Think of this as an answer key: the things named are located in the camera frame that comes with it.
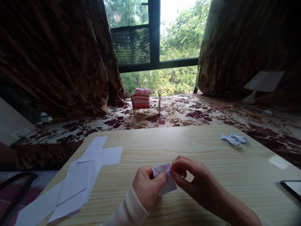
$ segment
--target tape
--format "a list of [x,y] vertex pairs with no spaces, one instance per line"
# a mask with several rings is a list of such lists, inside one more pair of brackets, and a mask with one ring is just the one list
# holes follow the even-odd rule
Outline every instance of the tape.
[[270,163],[274,164],[275,166],[279,167],[280,169],[284,170],[285,168],[291,166],[292,164],[287,160],[281,158],[279,155],[274,155],[268,160]]

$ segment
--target power outlet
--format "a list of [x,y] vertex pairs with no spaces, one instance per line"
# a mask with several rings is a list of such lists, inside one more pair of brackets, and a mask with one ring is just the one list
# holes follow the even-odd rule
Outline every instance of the power outlet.
[[23,129],[20,129],[16,132],[13,132],[10,136],[12,138],[14,138],[15,140],[19,140],[21,139],[22,137],[25,137],[26,135],[30,134],[31,133],[31,130],[27,127],[24,127]]

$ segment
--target tree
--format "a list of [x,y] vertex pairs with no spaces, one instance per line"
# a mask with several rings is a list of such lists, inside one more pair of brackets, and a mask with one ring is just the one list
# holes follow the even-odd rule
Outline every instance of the tree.
[[[198,57],[210,1],[198,0],[193,7],[178,11],[176,20],[161,32],[161,61]],[[105,0],[110,27],[147,24],[147,7],[142,6],[142,2],[143,0]],[[120,16],[119,22],[115,21],[114,14],[115,17]],[[121,33],[116,38],[113,38],[112,33],[118,64],[147,62],[148,30],[139,29],[131,34],[123,33],[124,36],[120,36]],[[197,66],[120,74],[128,96],[134,93],[136,87],[148,87],[154,96],[157,96],[159,91],[162,95],[189,93],[193,91],[196,75]]]

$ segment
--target red and white paper stack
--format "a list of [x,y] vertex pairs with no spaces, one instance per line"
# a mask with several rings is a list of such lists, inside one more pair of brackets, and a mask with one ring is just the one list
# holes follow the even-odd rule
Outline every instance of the red and white paper stack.
[[135,108],[150,107],[150,92],[149,88],[136,88],[133,94],[133,103]]

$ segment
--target window frame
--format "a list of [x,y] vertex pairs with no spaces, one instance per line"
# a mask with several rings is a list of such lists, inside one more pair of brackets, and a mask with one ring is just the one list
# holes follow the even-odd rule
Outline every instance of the window frame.
[[188,67],[198,65],[198,58],[160,61],[160,0],[148,0],[143,3],[148,6],[148,24],[111,28],[111,31],[135,30],[138,28],[149,29],[150,39],[150,63],[118,65],[119,73],[148,71],[174,67]]

